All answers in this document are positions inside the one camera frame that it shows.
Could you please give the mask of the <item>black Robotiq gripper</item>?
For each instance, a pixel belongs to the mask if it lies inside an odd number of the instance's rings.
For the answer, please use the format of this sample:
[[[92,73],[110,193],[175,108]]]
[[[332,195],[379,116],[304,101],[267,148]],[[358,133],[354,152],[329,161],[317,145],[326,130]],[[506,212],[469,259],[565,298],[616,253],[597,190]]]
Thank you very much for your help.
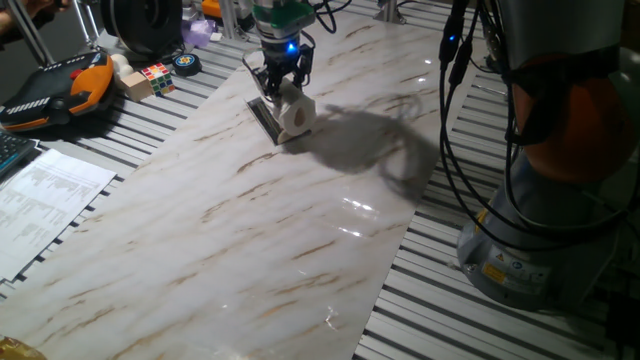
[[[266,38],[261,40],[266,69],[253,72],[254,81],[261,95],[269,102],[281,99],[280,84],[271,73],[294,72],[293,84],[302,89],[304,81],[312,71],[315,39],[305,31],[300,31],[283,39]]]

